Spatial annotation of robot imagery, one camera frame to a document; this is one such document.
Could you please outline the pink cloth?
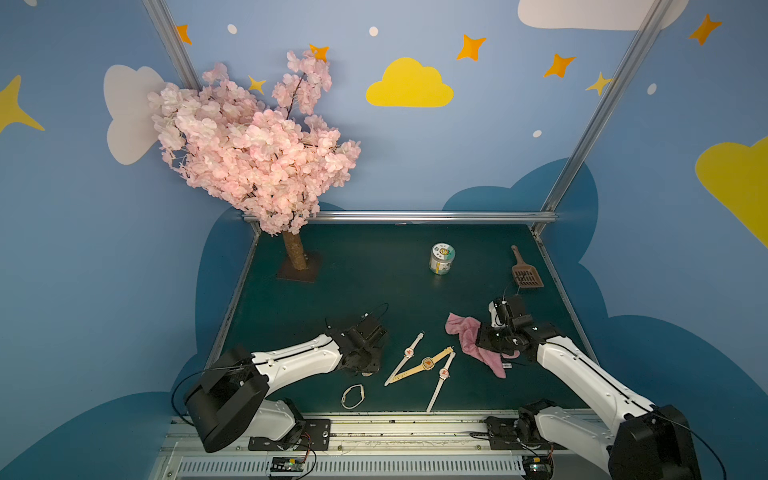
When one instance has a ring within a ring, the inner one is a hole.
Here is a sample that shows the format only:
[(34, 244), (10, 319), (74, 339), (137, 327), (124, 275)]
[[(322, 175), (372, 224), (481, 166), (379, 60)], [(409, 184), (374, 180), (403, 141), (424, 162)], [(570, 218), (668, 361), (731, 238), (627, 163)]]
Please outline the pink cloth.
[(515, 351), (509, 355), (479, 347), (477, 339), (481, 326), (481, 322), (473, 317), (462, 317), (450, 313), (445, 324), (445, 331), (449, 335), (458, 336), (461, 349), (465, 354), (487, 365), (496, 377), (505, 379), (506, 373), (502, 360), (516, 359), (520, 356), (520, 352)]

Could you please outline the cream looped watch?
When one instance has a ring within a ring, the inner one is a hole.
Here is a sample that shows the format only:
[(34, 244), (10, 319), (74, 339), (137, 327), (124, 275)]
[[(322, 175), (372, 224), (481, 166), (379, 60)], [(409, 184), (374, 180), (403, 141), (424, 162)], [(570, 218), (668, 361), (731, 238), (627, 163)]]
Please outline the cream looped watch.
[(366, 398), (365, 388), (362, 384), (355, 384), (348, 387), (340, 400), (341, 407), (345, 410), (354, 410), (358, 408)]

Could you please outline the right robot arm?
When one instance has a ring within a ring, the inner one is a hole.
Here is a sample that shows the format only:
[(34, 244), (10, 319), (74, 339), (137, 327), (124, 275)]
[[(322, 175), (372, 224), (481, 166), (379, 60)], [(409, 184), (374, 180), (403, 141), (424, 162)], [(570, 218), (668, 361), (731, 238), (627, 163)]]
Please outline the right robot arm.
[(552, 324), (537, 322), (520, 296), (488, 306), (476, 344), (500, 354), (518, 352), (557, 376), (594, 414), (586, 421), (542, 399), (523, 406), (514, 421), (487, 420), (490, 443), (517, 442), (532, 449), (560, 445), (613, 479), (698, 479), (693, 433), (674, 406), (660, 407), (621, 384)]

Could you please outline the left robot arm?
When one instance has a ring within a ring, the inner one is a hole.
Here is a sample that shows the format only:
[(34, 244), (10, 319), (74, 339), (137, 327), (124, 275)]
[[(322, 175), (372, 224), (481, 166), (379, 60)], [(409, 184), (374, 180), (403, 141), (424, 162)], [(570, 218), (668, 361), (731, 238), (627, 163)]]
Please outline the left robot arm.
[(269, 396), (337, 370), (379, 372), (386, 335), (379, 318), (365, 314), (348, 329), (327, 327), (314, 339), (283, 349), (249, 352), (237, 346), (224, 352), (183, 396), (204, 451), (219, 452), (242, 437), (256, 451), (306, 445), (311, 422), (291, 401)]

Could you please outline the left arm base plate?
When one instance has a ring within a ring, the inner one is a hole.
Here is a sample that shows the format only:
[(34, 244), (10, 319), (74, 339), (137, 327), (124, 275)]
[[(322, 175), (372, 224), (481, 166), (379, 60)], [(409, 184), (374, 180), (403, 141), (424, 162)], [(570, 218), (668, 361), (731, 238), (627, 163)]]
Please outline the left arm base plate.
[(307, 449), (327, 451), (329, 448), (332, 422), (330, 419), (300, 420), (281, 439), (270, 440), (266, 437), (251, 437), (249, 451), (291, 451)]

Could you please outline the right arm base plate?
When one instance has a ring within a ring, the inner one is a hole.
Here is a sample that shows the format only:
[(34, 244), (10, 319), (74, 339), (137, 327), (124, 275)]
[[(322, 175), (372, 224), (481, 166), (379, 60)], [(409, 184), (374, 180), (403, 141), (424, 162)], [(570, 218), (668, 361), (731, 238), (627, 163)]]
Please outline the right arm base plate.
[(492, 450), (549, 451), (560, 449), (556, 443), (545, 440), (531, 416), (503, 418), (489, 416), (484, 419)]

